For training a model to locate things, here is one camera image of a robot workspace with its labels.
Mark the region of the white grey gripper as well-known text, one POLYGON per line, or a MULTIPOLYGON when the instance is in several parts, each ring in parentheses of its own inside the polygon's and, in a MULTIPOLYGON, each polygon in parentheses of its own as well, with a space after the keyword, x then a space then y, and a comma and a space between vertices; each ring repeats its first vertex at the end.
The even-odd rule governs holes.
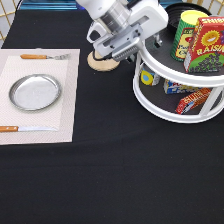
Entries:
POLYGON ((158 0, 136 0, 126 4, 112 0, 107 8, 99 7, 101 15, 94 18, 87 40, 102 58, 122 61, 144 47, 154 36, 154 45, 163 41, 159 32, 168 24, 168 14, 158 0))

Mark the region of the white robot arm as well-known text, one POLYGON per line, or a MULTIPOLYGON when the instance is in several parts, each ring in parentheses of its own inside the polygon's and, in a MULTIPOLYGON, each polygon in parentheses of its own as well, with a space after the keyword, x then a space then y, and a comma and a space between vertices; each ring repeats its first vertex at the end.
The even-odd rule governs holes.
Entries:
POLYGON ((93 20, 87 40, 102 59, 122 61, 144 48, 153 36, 155 46, 162 40, 159 32, 168 24, 168 14, 159 0, 77 0, 93 20))

